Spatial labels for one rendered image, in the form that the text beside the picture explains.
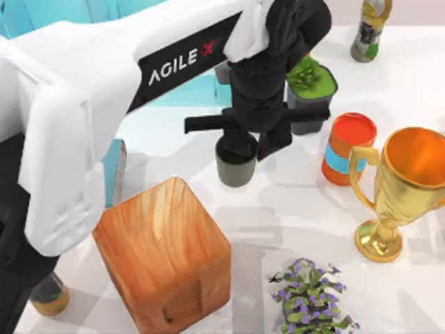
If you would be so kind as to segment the grey cup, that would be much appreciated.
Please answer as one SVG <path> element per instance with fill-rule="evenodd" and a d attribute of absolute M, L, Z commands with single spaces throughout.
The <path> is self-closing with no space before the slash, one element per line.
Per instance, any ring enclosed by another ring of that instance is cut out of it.
<path fill-rule="evenodd" d="M 250 153 L 246 157 L 225 148 L 223 136 L 216 142 L 216 168 L 220 181 L 226 186 L 239 188 L 252 179 L 257 163 L 258 142 L 252 135 L 248 139 Z"/>

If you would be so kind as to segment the green plant in grey pot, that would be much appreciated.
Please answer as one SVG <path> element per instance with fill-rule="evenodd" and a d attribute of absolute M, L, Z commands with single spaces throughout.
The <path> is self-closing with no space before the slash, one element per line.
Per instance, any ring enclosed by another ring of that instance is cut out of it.
<path fill-rule="evenodd" d="M 287 104 L 298 111 L 327 111 L 338 90 L 331 71 L 310 55 L 306 55 L 286 75 Z"/>

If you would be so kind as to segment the orange can with blue band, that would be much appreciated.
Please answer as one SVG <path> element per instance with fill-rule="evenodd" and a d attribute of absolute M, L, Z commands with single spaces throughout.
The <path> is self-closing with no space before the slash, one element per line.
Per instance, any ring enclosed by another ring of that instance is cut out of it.
<path fill-rule="evenodd" d="M 321 171 L 327 181 L 349 186 L 349 156 L 354 146 L 372 147 L 377 135 L 375 123 L 361 113 L 336 117 L 325 148 Z"/>

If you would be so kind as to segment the light blue book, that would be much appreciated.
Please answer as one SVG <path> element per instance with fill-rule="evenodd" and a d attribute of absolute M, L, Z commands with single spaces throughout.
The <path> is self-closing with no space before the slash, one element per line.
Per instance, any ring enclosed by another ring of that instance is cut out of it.
<path fill-rule="evenodd" d="M 104 166 L 106 208 L 120 202 L 124 169 L 127 162 L 127 149 L 124 141 L 114 139 L 102 159 Z"/>

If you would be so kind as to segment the wooden block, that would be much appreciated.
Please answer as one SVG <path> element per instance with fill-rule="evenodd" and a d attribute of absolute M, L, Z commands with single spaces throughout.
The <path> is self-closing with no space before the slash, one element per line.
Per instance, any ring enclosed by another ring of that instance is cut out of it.
<path fill-rule="evenodd" d="M 107 209 L 92 235 L 139 334 L 179 334 L 230 298 L 230 243 L 179 177 Z"/>

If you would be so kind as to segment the green and grey bottle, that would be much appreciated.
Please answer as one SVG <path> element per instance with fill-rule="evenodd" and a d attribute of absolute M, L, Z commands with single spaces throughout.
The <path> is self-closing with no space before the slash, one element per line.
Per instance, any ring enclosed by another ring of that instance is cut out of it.
<path fill-rule="evenodd" d="M 359 63 L 370 63 L 378 54 L 380 37 L 393 6 L 393 0 L 363 0 L 361 20 L 350 48 Z"/>

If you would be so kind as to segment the gold trophy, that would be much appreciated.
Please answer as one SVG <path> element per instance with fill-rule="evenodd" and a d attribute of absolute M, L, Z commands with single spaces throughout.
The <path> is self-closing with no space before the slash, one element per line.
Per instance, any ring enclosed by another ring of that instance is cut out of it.
<path fill-rule="evenodd" d="M 358 184 L 359 160 L 375 166 L 373 199 Z M 392 262 L 401 253 L 400 227 L 445 205 L 445 134 L 422 127 L 394 132 L 381 150 L 355 146 L 349 156 L 350 185 L 376 218 L 355 231 L 357 250 L 374 262 Z"/>

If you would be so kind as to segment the purple flower plant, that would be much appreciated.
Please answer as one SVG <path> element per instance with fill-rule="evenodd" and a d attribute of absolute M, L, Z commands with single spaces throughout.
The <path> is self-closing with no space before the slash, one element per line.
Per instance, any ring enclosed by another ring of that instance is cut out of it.
<path fill-rule="evenodd" d="M 347 290 L 337 280 L 340 273 L 333 264 L 320 267 L 300 257 L 268 279 L 269 283 L 281 285 L 271 294 L 282 306 L 281 334 L 356 334 L 361 329 L 338 306 L 338 295 Z"/>

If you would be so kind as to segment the dark bottle with yellow base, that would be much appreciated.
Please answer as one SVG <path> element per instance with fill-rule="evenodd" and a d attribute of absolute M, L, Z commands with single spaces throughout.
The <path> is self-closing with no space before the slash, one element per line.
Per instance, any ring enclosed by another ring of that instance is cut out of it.
<path fill-rule="evenodd" d="M 59 315 L 66 309 L 70 295 L 66 285 L 52 272 L 39 285 L 37 285 L 29 297 L 33 307 L 46 317 Z"/>

